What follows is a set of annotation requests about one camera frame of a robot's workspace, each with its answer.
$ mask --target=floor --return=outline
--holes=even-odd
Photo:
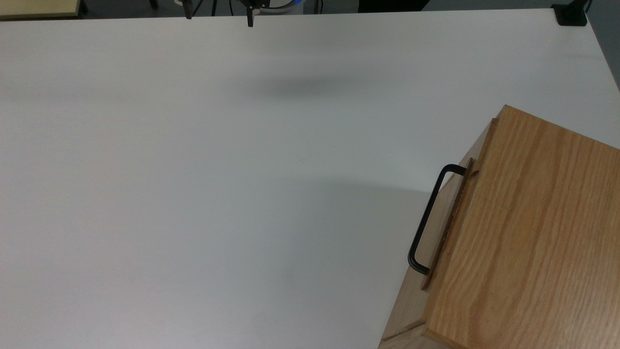
[[[228,2],[219,0],[216,16],[231,15]],[[323,0],[323,2],[324,14],[356,13],[358,11],[358,0]],[[430,0],[424,11],[548,8],[555,2],[568,3],[568,0]],[[156,10],[151,9],[148,0],[86,0],[86,3],[89,8],[89,12],[84,16],[86,19],[184,16],[183,7],[175,4],[173,0],[159,0],[159,8]],[[193,3],[198,4],[198,0],[193,0]],[[196,16],[210,16],[212,5],[213,0],[204,0]],[[235,16],[244,16],[245,7],[238,0],[231,0],[230,5]],[[304,13],[313,13],[313,7],[314,1],[306,0]],[[616,84],[620,86],[620,40],[618,40],[620,1],[593,1],[588,18]]]

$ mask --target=wooden box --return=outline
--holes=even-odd
[[[379,348],[620,348],[620,150],[505,106],[460,165]]]

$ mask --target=black cable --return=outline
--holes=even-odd
[[[218,8],[218,0],[213,0],[213,6],[211,7],[211,17],[215,17],[216,8]]]
[[[194,13],[192,14],[192,17],[196,15],[196,12],[198,12],[198,9],[200,8],[200,5],[202,4],[203,0],[200,0],[198,2],[198,5],[196,5],[196,8],[194,9]]]

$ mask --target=table surface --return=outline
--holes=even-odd
[[[78,15],[79,0],[0,1],[0,19]]]
[[[620,148],[550,9],[0,23],[3,348],[375,348],[504,104]]]

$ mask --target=black metal handle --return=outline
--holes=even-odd
[[[426,266],[421,265],[420,263],[418,263],[418,261],[415,260],[415,251],[418,249],[418,244],[420,243],[420,238],[422,238],[422,233],[424,233],[424,227],[426,227],[428,216],[430,216],[430,211],[433,209],[435,199],[437,198],[437,194],[439,193],[439,189],[441,188],[441,182],[443,182],[443,178],[446,176],[446,173],[453,172],[457,175],[462,176],[465,174],[465,170],[465,167],[454,164],[444,166],[439,173],[439,178],[437,178],[437,182],[435,183],[433,192],[430,195],[430,199],[428,199],[427,208],[424,210],[424,215],[422,215],[420,225],[418,226],[418,231],[416,231],[415,233],[414,242],[411,244],[411,249],[409,249],[409,256],[407,258],[411,268],[413,268],[415,271],[422,275],[428,275],[430,269],[428,269]]]

